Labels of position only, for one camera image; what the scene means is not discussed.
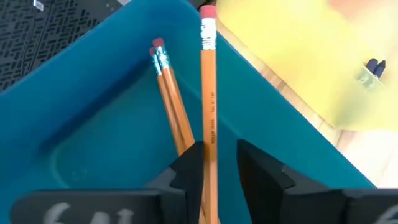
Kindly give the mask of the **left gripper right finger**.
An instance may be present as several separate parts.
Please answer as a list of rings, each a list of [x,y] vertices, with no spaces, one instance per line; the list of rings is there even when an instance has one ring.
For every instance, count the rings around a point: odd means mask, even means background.
[[[252,224],[398,224],[398,189],[331,189],[243,139],[237,163]]]

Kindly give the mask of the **yellow plastic bin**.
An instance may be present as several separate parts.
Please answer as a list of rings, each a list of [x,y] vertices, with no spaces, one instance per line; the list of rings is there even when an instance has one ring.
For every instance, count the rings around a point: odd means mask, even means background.
[[[379,54],[327,0],[216,0],[219,20],[327,123],[398,131],[398,91],[366,63]]]

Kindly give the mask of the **teal plastic bin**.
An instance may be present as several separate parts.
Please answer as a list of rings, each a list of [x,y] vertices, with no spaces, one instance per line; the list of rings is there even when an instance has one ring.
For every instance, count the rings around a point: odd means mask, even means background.
[[[0,223],[32,190],[135,189],[177,157],[149,55],[158,37],[202,138],[198,11],[187,0],[133,0],[0,92]],[[222,36],[217,69],[221,224],[251,224],[238,139],[331,188],[372,187]]]

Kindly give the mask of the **orange pencil pink eraser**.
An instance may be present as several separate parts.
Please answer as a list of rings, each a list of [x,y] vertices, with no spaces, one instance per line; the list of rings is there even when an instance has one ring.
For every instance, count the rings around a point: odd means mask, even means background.
[[[172,132],[172,135],[174,138],[177,154],[180,156],[181,154],[183,154],[185,152],[186,146],[183,141],[183,137],[180,132],[178,122],[174,115],[174,108],[172,106],[172,102],[170,100],[169,93],[168,93],[164,78],[162,76],[160,65],[159,65],[157,56],[155,54],[155,48],[151,47],[149,51],[150,51],[150,55],[152,57],[152,61],[153,61],[155,70],[157,72],[157,81],[159,84],[160,93],[161,93],[161,96],[162,96],[162,99],[164,102],[164,107],[165,107],[167,117],[169,120],[170,129],[171,129],[171,132]]]
[[[206,224],[220,224],[218,218],[216,18],[214,5],[200,8],[201,94],[203,109],[204,191]]]
[[[178,139],[178,153],[182,154],[195,143],[195,139],[171,66],[170,57],[165,48],[165,42],[162,38],[156,38],[153,40],[153,46],[155,56],[160,66],[160,74],[165,85],[166,95],[169,98],[171,115],[175,123]]]

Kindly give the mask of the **grey blue pen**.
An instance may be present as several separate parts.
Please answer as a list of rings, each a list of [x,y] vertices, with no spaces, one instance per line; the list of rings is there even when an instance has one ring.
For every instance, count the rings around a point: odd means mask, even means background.
[[[377,79],[380,79],[381,76],[382,76],[382,73],[383,73],[384,70],[385,70],[385,68],[386,68],[386,61],[385,61],[385,60],[382,60],[381,62],[379,62],[379,63],[376,65],[375,69],[373,70],[373,75],[374,75],[375,77],[377,77]]]

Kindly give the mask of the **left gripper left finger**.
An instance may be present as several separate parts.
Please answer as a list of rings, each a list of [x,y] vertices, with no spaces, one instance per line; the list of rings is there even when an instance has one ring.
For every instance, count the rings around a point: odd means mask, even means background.
[[[203,142],[141,189],[36,190],[16,200],[11,224],[199,224]]]

